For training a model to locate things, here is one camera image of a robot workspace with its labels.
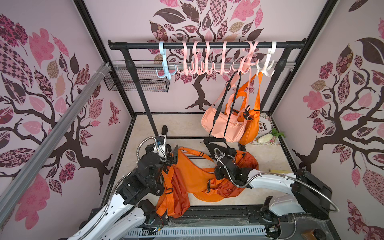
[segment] orange strap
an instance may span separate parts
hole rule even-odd
[[[160,196],[159,201],[156,205],[156,213],[160,216],[163,216],[165,211],[168,210],[168,216],[175,215],[175,202],[173,198],[173,187],[172,187],[172,177],[174,174],[173,167],[171,166],[168,170],[168,174],[164,171],[161,172],[164,178],[164,193]]]

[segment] black frame edge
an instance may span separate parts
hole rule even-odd
[[[328,17],[332,13],[332,10],[333,10],[333,8],[334,8],[334,6],[336,5],[337,2],[338,2],[338,0],[328,0],[325,3],[325,6],[324,6],[323,10],[321,11],[318,19],[316,20],[315,25],[313,26],[310,34],[308,35],[308,38],[307,38],[307,41],[305,43],[304,48],[301,49],[299,55],[296,58],[296,65],[293,68],[293,71],[288,74],[288,76],[284,80],[280,90],[278,91],[275,99],[273,100],[272,105],[270,106],[270,108],[268,110],[268,115],[272,115],[273,112],[276,110],[277,105],[281,101],[285,91],[288,89],[290,83],[292,82],[293,78],[295,77],[299,67],[303,63],[305,57],[307,56],[308,51],[311,49],[314,41],[316,40],[316,38],[319,35],[321,29],[323,28],[323,26],[325,25],[326,21],[328,20]]]

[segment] black strap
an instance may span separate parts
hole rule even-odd
[[[232,112],[233,112],[233,106],[235,105],[235,100],[236,100],[235,97],[237,96],[237,92],[239,91],[240,82],[241,82],[241,72],[240,72],[239,82],[237,83],[236,92],[235,92],[235,95],[233,96],[232,107],[231,107],[231,110],[229,111],[229,114],[228,114],[228,121],[227,121],[227,125],[225,126],[225,130],[224,130],[223,138],[225,138],[225,133],[227,132],[229,119],[231,118],[231,114],[232,114]]]
[[[216,114],[215,114],[215,117],[214,117],[214,120],[213,120],[213,123],[212,123],[212,129],[211,129],[211,131],[209,132],[209,135],[208,135],[208,136],[211,135],[212,130],[214,129],[215,122],[216,122],[216,120],[217,120],[217,118],[218,118],[218,116],[219,116],[219,114],[220,114],[221,108],[222,108],[223,103],[224,103],[224,100],[225,100],[225,96],[227,95],[227,92],[231,89],[231,81],[232,81],[233,77],[235,76],[235,74],[237,74],[237,73],[234,72],[234,73],[232,74],[231,79],[225,84],[225,92],[224,92],[223,98],[221,99],[221,102],[220,102],[219,106],[217,107]]]

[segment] black plastic buckle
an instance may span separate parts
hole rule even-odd
[[[166,193],[166,195],[173,193],[173,187],[170,187],[170,188],[166,189],[165,193]]]

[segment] black metal rod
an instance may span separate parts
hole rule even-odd
[[[143,88],[141,87],[139,75],[137,74],[136,65],[133,62],[131,55],[129,54],[128,49],[122,49],[121,52],[122,52],[124,59],[125,59],[125,66],[127,67],[127,70],[130,73],[133,82],[135,83],[137,92],[139,93],[139,96],[140,96],[141,102],[143,104],[145,113],[147,114],[149,123],[151,124],[151,127],[153,129],[155,136],[157,136],[157,135],[159,135],[159,133],[157,131],[155,121],[153,121],[151,111],[149,110],[149,106],[148,106],[147,100],[145,98]]]
[[[194,43],[186,43],[187,48],[193,48]],[[127,43],[127,42],[111,42],[108,40],[108,45],[111,50],[122,50],[122,49],[151,49],[159,48],[158,43]],[[198,43],[196,48],[206,48],[206,43]],[[277,48],[303,48],[305,41],[286,41],[277,42]],[[272,42],[261,42],[258,43],[257,48],[271,48]],[[164,43],[164,48],[184,48],[182,43]],[[223,48],[223,43],[215,42],[209,43],[209,48]],[[227,48],[249,48],[247,42],[240,43],[227,43]]]
[[[287,60],[289,55],[291,54],[292,48],[286,48],[283,51],[283,54],[281,55],[279,61],[277,61],[277,64],[275,66],[275,73],[271,77],[271,81],[269,82],[269,85],[265,91],[265,94],[263,96],[262,102],[260,103],[260,109],[263,109],[269,96],[271,95],[271,92],[277,82],[279,80],[279,77],[281,73],[283,72],[285,66],[287,65]]]

